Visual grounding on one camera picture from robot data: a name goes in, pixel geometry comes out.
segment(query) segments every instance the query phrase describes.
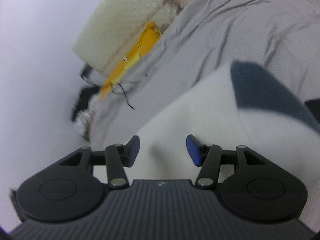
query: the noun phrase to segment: white wall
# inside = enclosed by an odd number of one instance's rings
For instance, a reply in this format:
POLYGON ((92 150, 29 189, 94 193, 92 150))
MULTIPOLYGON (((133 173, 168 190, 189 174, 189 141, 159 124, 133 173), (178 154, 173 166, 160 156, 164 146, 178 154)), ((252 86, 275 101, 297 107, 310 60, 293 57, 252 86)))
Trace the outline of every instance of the white wall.
POLYGON ((86 142, 70 111, 84 82, 71 50, 99 0, 0 0, 0 225, 19 221, 9 188, 86 142))

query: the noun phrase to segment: metal screw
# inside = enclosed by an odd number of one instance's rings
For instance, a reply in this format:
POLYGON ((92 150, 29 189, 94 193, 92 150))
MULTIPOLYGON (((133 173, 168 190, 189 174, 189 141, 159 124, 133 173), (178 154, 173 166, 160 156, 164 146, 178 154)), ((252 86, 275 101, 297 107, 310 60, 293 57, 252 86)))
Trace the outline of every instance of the metal screw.
POLYGON ((201 179, 198 179, 198 184, 200 186, 210 186, 213 184, 213 180, 209 178, 201 178, 201 179))
POLYGON ((119 186, 123 186, 124 184, 126 184, 127 181, 123 178, 114 178, 110 181, 110 183, 112 186, 119 187, 119 186))

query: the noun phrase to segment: yellow bag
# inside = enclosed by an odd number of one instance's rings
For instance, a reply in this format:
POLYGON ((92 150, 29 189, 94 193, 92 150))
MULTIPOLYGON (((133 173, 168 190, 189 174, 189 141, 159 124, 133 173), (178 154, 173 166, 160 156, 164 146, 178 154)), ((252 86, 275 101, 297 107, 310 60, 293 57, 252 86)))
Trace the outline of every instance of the yellow bag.
POLYGON ((153 45, 159 40, 161 33, 153 22, 148 22, 135 45, 125 55, 123 60, 113 69, 100 91, 100 100, 111 90, 113 84, 117 84, 125 72, 140 61, 153 45))

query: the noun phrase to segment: black cord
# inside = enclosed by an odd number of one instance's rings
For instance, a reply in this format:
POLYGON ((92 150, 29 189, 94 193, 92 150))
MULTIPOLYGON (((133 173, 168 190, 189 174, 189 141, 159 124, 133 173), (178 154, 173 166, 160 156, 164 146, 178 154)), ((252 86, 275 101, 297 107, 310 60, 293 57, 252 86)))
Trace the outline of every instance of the black cord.
POLYGON ((125 92, 124 88, 120 85, 120 83, 118 83, 118 85, 121 87, 122 91, 123 91, 123 94, 119 94, 119 93, 116 93, 114 90, 113 90, 113 86, 111 85, 111 92, 115 95, 124 95, 124 98, 125 98, 125 101, 127 103, 128 106, 131 107, 131 109, 135 110, 135 108, 129 104, 129 100, 128 100, 128 96, 127 96, 127 93, 125 92))

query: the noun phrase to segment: dark blue patch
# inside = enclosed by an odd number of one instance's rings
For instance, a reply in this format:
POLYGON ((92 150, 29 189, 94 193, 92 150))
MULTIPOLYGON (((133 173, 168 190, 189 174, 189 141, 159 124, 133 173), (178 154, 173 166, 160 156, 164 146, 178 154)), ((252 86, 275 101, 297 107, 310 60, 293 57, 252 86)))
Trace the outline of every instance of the dark blue patch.
POLYGON ((231 80, 238 108, 286 114, 304 122, 320 135, 320 126, 309 110, 260 65, 250 62, 233 62, 231 80))

